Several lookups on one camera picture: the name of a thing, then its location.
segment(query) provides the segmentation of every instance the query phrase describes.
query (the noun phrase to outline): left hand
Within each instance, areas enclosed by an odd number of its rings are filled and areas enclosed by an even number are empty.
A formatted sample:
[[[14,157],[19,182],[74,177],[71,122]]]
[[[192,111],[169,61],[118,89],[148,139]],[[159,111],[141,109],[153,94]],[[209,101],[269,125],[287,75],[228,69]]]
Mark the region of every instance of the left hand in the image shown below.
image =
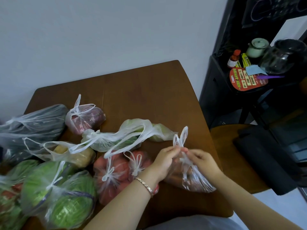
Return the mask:
[[[148,167],[155,170],[155,173],[158,176],[158,182],[162,181],[167,176],[173,158],[181,151],[188,152],[188,149],[184,147],[180,148],[179,146],[171,146],[164,148],[159,152],[155,161]]]

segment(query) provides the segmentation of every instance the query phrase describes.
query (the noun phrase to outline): wooden table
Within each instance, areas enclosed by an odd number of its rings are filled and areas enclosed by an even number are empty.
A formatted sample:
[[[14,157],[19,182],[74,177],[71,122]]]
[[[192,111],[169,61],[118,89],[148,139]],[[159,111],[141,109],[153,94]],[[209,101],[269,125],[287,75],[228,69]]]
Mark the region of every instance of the wooden table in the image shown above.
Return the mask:
[[[221,167],[194,90],[178,60],[39,88],[25,113],[59,103],[73,108],[79,93],[82,95],[81,104],[93,103],[105,112],[106,121],[101,131],[116,132],[123,121],[134,118],[162,123],[178,132],[188,126],[185,147],[209,152]],[[80,143],[81,137],[66,130],[60,140]],[[172,141],[145,141],[141,150],[155,159],[161,149],[171,145]],[[97,203],[94,214],[101,209]],[[178,216],[194,214],[230,217],[233,211],[218,191],[194,193],[161,182],[159,193],[149,201],[138,227],[143,229]],[[24,229],[40,228],[34,217],[24,226]]]

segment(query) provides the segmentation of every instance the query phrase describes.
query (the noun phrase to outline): red bottle cap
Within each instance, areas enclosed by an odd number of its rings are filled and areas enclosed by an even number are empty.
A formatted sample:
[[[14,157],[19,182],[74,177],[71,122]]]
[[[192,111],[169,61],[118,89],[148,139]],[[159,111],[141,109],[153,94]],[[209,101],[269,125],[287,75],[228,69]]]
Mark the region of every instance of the red bottle cap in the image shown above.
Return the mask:
[[[235,50],[235,52],[233,53],[235,56],[239,56],[241,53],[241,50],[237,49]]]

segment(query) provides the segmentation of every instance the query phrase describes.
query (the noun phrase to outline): hand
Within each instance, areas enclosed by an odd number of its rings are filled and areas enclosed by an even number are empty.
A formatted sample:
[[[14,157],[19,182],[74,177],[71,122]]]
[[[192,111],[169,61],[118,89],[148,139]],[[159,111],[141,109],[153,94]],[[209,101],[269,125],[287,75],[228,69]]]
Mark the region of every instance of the hand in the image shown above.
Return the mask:
[[[155,161],[148,168],[155,170],[158,175],[158,182],[162,181],[169,171],[173,162],[173,158],[179,154],[180,151],[187,152],[187,148],[180,148],[179,146],[172,146],[162,149],[157,155]]]
[[[210,153],[200,149],[190,149],[187,156],[210,183],[214,184],[215,180],[224,175]]]

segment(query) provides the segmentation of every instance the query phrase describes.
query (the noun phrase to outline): blue paper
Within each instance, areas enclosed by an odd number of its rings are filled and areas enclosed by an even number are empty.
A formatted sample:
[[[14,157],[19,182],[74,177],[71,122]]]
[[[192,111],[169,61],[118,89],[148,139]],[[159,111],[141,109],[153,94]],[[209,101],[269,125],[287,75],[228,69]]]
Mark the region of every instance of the blue paper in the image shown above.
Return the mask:
[[[264,75],[267,75],[267,73],[265,71],[263,71],[258,65],[256,64],[253,64],[251,66],[248,66],[245,68],[246,69],[246,72],[248,75],[254,75],[254,74],[264,74]]]

